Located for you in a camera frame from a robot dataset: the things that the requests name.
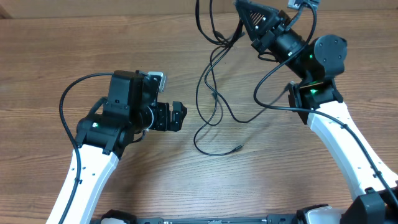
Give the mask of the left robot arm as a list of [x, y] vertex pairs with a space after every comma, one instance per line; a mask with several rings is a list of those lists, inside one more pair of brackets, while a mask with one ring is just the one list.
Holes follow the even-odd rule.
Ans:
[[148, 130], [178, 132], [187, 115], [179, 102], [161, 103], [162, 72], [117, 70], [109, 73], [110, 86], [78, 122], [76, 134], [68, 128], [59, 103], [60, 119], [73, 146], [67, 177], [48, 217], [48, 223], [89, 223], [106, 182], [135, 135]]

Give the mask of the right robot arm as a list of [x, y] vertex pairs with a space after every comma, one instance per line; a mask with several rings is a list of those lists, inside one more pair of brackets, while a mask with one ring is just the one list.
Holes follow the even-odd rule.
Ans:
[[296, 18], [284, 11], [251, 1], [234, 5], [252, 47], [300, 78], [289, 86], [288, 109], [322, 140], [353, 200], [347, 209], [319, 204], [268, 215], [266, 223], [396, 223], [397, 174], [356, 127], [335, 84], [345, 70], [346, 40], [333, 34], [303, 39], [292, 28]]

